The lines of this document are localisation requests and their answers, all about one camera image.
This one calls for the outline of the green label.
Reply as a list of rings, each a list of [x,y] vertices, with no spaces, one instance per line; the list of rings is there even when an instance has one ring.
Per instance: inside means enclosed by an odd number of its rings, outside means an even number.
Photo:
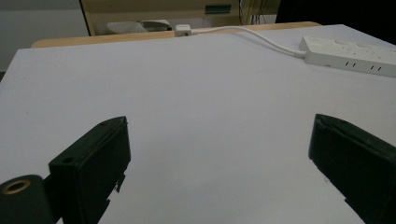
[[[216,14],[229,14],[231,12],[231,4],[215,4],[206,5],[205,14],[206,15],[216,15]]]

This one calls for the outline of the white plug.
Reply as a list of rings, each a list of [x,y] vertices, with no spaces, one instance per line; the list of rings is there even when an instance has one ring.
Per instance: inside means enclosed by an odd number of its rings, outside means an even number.
[[[191,27],[188,24],[178,24],[174,29],[175,37],[190,36]]]

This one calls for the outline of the grey shoe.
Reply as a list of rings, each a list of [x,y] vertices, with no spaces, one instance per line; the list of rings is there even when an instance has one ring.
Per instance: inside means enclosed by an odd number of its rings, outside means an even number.
[[[118,21],[106,24],[106,29],[112,34],[136,34],[170,31],[171,24],[167,20],[150,21]]]

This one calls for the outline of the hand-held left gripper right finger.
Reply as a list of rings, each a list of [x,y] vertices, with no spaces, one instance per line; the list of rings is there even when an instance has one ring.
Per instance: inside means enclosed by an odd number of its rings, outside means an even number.
[[[365,224],[396,224],[396,147],[345,120],[317,114],[308,158]]]

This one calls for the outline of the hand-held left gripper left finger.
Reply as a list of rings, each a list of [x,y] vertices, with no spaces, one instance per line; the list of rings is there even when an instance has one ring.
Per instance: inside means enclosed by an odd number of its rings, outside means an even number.
[[[49,163],[57,213],[64,224],[97,224],[119,191],[131,161],[128,122],[105,120]]]

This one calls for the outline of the white power strip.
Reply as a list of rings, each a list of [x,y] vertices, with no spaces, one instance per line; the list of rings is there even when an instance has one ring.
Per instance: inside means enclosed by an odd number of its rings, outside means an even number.
[[[299,45],[307,63],[396,77],[396,49],[305,35]]]

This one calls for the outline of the beige cabinet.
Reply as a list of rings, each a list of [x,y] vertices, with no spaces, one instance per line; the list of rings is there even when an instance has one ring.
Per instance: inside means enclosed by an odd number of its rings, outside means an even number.
[[[281,0],[78,0],[90,35],[96,25],[118,21],[231,17],[249,24],[256,15],[276,14]],[[231,4],[229,14],[206,15],[205,6]]]

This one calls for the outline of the wooden table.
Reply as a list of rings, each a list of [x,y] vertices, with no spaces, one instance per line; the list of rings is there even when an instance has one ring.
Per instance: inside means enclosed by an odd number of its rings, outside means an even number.
[[[267,30],[283,30],[294,28],[305,28],[319,26],[319,23],[313,21],[298,21],[286,23],[271,23],[271,24],[258,24],[258,25],[245,25],[245,28],[253,31],[267,31]],[[66,38],[52,38],[38,40],[31,45],[31,48],[51,48],[51,47],[64,47],[64,46],[78,46],[90,44],[103,44],[113,42],[125,41],[141,41],[150,39],[173,38],[174,31],[154,32],[154,33],[135,33],[125,35],[95,35],[95,36],[82,36],[82,37],[66,37]]]

